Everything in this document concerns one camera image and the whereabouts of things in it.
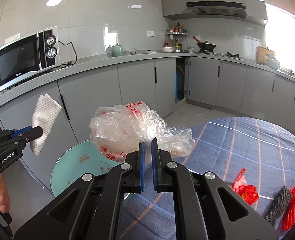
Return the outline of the person left hand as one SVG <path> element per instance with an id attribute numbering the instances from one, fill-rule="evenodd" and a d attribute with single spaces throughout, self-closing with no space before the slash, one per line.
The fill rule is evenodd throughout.
<path id="1" fill-rule="evenodd" d="M 7 213 L 10 210 L 11 200 L 8 195 L 6 180 L 3 174 L 0 174 L 0 212 Z"/>

